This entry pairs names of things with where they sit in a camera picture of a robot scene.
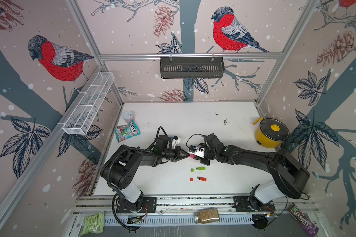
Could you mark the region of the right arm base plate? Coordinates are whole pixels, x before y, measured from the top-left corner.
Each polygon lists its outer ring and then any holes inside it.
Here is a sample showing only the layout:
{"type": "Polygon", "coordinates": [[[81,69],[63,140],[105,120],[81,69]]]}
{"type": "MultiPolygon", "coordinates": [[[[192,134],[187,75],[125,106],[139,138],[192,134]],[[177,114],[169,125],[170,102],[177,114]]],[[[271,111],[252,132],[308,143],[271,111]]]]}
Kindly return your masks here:
{"type": "Polygon", "coordinates": [[[234,205],[236,212],[275,212],[276,208],[272,201],[262,203],[255,197],[234,196],[234,205]]]}

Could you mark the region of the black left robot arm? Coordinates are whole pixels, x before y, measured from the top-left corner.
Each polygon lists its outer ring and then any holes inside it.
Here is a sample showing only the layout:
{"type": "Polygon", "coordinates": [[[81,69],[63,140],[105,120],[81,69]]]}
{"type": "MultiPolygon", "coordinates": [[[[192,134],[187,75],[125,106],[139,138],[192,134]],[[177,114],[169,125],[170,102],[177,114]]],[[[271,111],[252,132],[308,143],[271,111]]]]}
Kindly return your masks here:
{"type": "Polygon", "coordinates": [[[143,192],[133,182],[140,166],[156,167],[166,162],[176,163],[190,154],[180,146],[173,146],[173,140],[167,135],[158,135],[147,149],[122,145],[102,166],[100,176],[105,179],[120,199],[122,212],[146,211],[148,202],[143,192]]]}

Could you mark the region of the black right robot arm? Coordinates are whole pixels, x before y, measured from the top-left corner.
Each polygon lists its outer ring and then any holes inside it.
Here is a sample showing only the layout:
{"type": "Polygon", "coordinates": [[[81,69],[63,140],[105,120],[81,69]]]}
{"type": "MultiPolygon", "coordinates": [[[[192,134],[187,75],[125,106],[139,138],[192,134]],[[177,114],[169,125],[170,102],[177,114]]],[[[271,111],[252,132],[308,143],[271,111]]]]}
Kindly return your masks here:
{"type": "Polygon", "coordinates": [[[241,201],[235,200],[234,208],[261,211],[276,198],[302,197],[310,174],[288,151],[258,152],[234,145],[225,146],[214,134],[203,138],[204,141],[196,146],[204,151],[200,159],[202,164],[209,165],[211,160],[216,160],[223,164],[249,166],[272,176],[272,180],[257,184],[248,195],[241,196],[241,201]]]}

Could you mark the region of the red usb drive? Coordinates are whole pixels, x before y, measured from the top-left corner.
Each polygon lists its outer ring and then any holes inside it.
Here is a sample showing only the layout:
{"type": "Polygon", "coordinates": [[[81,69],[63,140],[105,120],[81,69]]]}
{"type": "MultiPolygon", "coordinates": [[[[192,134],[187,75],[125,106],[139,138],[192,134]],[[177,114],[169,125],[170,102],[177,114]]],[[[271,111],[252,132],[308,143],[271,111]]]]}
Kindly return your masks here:
{"type": "Polygon", "coordinates": [[[200,181],[203,181],[203,182],[207,181],[207,178],[201,177],[201,176],[198,176],[197,179],[200,180],[200,181]]]}

